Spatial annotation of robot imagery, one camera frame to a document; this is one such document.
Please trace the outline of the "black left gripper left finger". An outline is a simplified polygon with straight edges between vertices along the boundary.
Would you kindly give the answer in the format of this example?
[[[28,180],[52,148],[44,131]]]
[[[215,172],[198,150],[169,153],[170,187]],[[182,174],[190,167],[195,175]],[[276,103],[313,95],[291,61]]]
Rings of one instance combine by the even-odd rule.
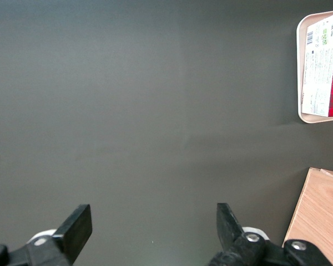
[[[73,265],[91,234],[90,205],[81,204],[57,229],[36,233],[19,249],[0,244],[0,265]]]

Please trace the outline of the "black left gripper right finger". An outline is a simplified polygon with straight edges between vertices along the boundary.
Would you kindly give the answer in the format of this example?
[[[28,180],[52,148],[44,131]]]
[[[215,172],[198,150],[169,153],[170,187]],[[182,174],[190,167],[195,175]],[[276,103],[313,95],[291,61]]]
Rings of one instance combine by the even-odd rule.
[[[261,230],[242,227],[227,203],[218,203],[216,227],[222,251],[208,265],[331,265],[320,249],[302,239],[283,246],[272,243]]]

